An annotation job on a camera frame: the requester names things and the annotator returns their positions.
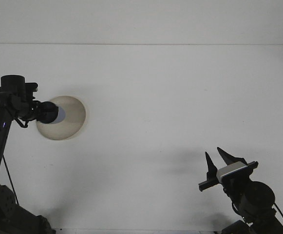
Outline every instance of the white wall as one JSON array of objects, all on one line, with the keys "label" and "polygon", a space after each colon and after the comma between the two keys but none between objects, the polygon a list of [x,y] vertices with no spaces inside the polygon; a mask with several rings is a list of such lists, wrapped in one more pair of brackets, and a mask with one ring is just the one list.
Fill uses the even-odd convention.
[{"label": "white wall", "polygon": [[283,44],[283,0],[0,0],[0,42]]},{"label": "white wall", "polygon": [[[89,113],[65,141],[11,128],[20,204],[53,227],[220,230],[239,219],[230,200],[198,190],[217,146],[259,161],[283,211],[283,45],[248,45],[283,44],[283,0],[0,1],[0,43],[0,77]],[[186,43],[217,45],[162,45]]]}]

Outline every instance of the robotic arm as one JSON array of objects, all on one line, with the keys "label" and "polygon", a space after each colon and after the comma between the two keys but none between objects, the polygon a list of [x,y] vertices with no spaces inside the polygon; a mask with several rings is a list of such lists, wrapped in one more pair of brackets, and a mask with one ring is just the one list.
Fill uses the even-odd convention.
[{"label": "robotic arm", "polygon": [[[58,107],[51,102],[34,100],[36,83],[25,83],[22,76],[3,76],[0,87],[0,163],[13,120],[26,128],[28,122],[54,121]],[[14,193],[0,185],[0,234],[54,234],[46,218],[35,216],[16,204]]]},{"label": "robotic arm", "polygon": [[218,170],[206,153],[207,180],[199,184],[200,191],[220,183],[232,201],[233,210],[245,221],[233,223],[223,229],[222,234],[283,234],[283,225],[272,208],[273,191],[266,184],[249,178],[258,162],[247,163],[244,158],[217,149],[227,166]]}]

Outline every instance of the black robotic arm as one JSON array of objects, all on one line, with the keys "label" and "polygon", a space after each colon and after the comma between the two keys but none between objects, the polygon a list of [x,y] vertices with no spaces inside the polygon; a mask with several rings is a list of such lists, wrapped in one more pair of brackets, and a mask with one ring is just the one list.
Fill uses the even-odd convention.
[{"label": "black robotic arm", "polygon": [[222,234],[283,234],[283,225],[272,208],[275,204],[273,191],[266,184],[249,178],[258,162],[247,163],[244,158],[217,149],[227,166],[218,170],[206,153],[207,180],[199,184],[200,191],[220,183],[232,201],[233,210],[244,220],[223,229]]},{"label": "black robotic arm", "polygon": [[[53,121],[58,107],[50,102],[34,100],[36,83],[25,83],[24,77],[10,75],[1,78],[0,87],[0,163],[3,157],[9,129],[13,120],[21,127],[28,122]],[[54,234],[49,222],[42,216],[35,216],[15,201],[14,193],[0,185],[0,234]]]}]

